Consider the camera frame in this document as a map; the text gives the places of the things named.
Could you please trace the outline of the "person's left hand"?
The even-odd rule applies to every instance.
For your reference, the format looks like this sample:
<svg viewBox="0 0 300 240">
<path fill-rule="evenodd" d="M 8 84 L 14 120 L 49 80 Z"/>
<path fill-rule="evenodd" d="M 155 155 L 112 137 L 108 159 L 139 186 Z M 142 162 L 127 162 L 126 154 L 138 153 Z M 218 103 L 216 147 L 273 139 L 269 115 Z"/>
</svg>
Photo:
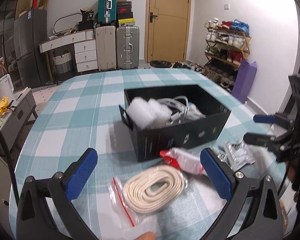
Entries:
<svg viewBox="0 0 300 240">
<path fill-rule="evenodd" d="M 142 235 L 140 235 L 139 237 L 137 237 L 136 239 L 134 240 L 155 240 L 156 237 L 155 237 L 155 234 L 153 232 L 146 232 L 146 233 L 143 233 Z"/>
</svg>

